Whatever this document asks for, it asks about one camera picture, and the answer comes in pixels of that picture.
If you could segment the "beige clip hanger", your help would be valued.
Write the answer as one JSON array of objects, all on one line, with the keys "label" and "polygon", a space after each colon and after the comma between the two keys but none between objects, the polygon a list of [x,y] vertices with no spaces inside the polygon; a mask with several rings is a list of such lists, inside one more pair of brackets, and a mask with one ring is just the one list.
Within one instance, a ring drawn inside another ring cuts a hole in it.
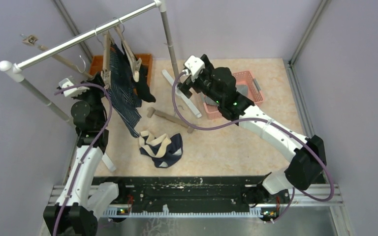
[{"label": "beige clip hanger", "polygon": [[[38,44],[38,37],[36,35],[24,35],[24,34],[19,34],[19,36],[22,38],[22,43],[27,45],[27,46],[32,46],[36,47],[40,51],[44,52],[47,51],[48,48],[44,45]],[[80,60],[83,63],[83,68],[80,68],[77,64],[73,63],[72,61],[68,60],[67,58],[60,56],[58,54],[55,54],[52,56],[55,60],[58,62],[62,63],[63,65],[67,66],[68,68],[72,69],[75,72],[78,72],[85,76],[87,79],[92,79],[93,76],[87,72],[87,62],[84,60],[84,58],[79,55]]]}]

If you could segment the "navy underwear beige waistband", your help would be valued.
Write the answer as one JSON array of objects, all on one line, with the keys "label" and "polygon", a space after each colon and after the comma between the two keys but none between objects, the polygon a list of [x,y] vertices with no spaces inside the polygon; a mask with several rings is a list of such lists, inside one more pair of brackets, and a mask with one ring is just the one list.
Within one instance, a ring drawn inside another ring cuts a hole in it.
[{"label": "navy underwear beige waistband", "polygon": [[151,158],[156,168],[169,168],[182,158],[183,139],[180,133],[156,137],[150,131],[142,131],[138,141],[140,154]]}]

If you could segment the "beige hanger of striped underwear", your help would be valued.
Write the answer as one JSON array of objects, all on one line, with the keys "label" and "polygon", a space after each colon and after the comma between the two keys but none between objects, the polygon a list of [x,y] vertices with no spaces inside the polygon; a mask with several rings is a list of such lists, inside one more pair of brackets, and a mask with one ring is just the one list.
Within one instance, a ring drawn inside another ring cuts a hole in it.
[{"label": "beige hanger of striped underwear", "polygon": [[99,40],[97,34],[95,36],[103,47],[102,69],[100,75],[104,83],[104,88],[108,89],[111,85],[110,48],[111,43],[114,42],[114,40],[108,30],[102,33],[103,41]]}]

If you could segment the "black underwear beige waistband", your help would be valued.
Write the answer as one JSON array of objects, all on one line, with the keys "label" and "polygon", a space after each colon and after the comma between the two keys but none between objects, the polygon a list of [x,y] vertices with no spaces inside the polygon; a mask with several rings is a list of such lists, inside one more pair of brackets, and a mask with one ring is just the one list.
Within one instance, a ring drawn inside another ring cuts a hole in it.
[{"label": "black underwear beige waistband", "polygon": [[150,93],[147,84],[148,68],[144,65],[140,67],[140,80],[136,83],[133,80],[127,56],[115,44],[111,45],[111,52],[116,53],[114,59],[117,60],[116,65],[112,66],[117,73],[116,78],[112,79],[112,91],[118,98],[134,107],[141,107],[142,101],[155,103],[156,98]]}]

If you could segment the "beige hanger of navy underwear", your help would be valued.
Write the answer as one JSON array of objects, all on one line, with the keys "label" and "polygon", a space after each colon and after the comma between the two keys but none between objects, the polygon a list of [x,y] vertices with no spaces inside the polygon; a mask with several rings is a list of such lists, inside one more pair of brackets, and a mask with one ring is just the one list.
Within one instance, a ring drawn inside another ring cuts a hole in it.
[{"label": "beige hanger of navy underwear", "polygon": [[182,127],[185,127],[187,129],[187,132],[188,133],[192,133],[194,131],[194,128],[192,128],[191,126],[189,126],[188,124],[186,124],[183,120],[181,120],[180,118],[177,118],[177,117],[174,117],[172,115],[169,115],[168,113],[165,113],[165,112],[162,112],[160,110],[157,110],[155,109],[154,107],[149,107],[147,109],[147,117],[148,118],[151,118],[153,115],[156,115],[160,118],[163,118],[165,120],[168,120],[170,122],[173,122],[175,124],[178,124]]}]

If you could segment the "grey striped underwear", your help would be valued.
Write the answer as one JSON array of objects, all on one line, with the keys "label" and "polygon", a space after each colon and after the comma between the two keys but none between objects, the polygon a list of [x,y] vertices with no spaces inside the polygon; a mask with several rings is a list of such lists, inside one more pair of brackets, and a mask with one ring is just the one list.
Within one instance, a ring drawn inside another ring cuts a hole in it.
[{"label": "grey striped underwear", "polygon": [[[247,85],[236,85],[236,91],[241,93],[243,96],[248,96],[249,88]],[[203,102],[210,106],[218,106],[218,103],[215,100],[207,96],[203,97]]]}]

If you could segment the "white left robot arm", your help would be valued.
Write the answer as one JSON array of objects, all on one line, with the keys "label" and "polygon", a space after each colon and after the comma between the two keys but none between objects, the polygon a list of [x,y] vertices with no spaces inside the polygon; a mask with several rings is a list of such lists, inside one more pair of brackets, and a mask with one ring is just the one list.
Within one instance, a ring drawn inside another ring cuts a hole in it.
[{"label": "white left robot arm", "polygon": [[80,83],[66,78],[60,81],[56,94],[76,100],[70,112],[78,141],[68,180],[56,202],[45,208],[43,218],[53,236],[94,236],[111,202],[120,204],[128,197],[128,190],[113,182],[102,183],[90,193],[108,145],[106,127],[113,110],[107,111],[101,99],[109,94],[99,74]]}]

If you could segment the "navy white striped underwear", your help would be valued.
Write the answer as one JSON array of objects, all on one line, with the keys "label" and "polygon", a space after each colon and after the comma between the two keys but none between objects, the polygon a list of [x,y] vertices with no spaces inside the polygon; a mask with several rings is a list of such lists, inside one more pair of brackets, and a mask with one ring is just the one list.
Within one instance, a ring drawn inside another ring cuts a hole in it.
[{"label": "navy white striped underwear", "polygon": [[141,107],[142,100],[134,93],[131,69],[126,56],[115,43],[110,45],[109,52],[111,80],[108,92],[113,108],[123,120],[131,136],[138,138],[139,133],[135,127],[141,119],[137,108]]}]

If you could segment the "beige hanger of black underwear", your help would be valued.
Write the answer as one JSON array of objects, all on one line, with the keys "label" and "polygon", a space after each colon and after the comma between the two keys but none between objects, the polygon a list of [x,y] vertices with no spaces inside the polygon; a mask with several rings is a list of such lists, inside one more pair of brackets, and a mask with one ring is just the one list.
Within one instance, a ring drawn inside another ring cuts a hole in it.
[{"label": "beige hanger of black underwear", "polygon": [[123,31],[121,30],[120,26],[119,25],[115,26],[114,30],[118,34],[118,36],[121,40],[122,46],[124,48],[124,52],[127,56],[127,59],[128,59],[131,71],[132,71],[133,80],[136,83],[138,83],[139,80],[140,80],[140,67],[141,67],[141,64],[142,64],[142,60],[138,59],[135,56],[135,54],[133,53],[132,49],[130,48],[128,42],[126,41],[126,39],[123,35]]}]

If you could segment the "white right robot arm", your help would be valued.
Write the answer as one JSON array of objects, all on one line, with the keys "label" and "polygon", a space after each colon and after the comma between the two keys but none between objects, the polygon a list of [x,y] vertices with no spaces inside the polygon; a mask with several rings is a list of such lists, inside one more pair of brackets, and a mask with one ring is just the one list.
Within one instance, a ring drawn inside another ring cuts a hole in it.
[{"label": "white right robot arm", "polygon": [[221,116],[259,136],[278,150],[289,162],[279,171],[269,174],[258,188],[258,198],[271,202],[281,190],[294,187],[306,191],[326,167],[324,142],[321,137],[300,135],[268,116],[251,99],[237,90],[237,79],[228,67],[214,67],[206,54],[190,56],[184,62],[181,75],[173,89],[190,98],[193,89],[212,99]]}]

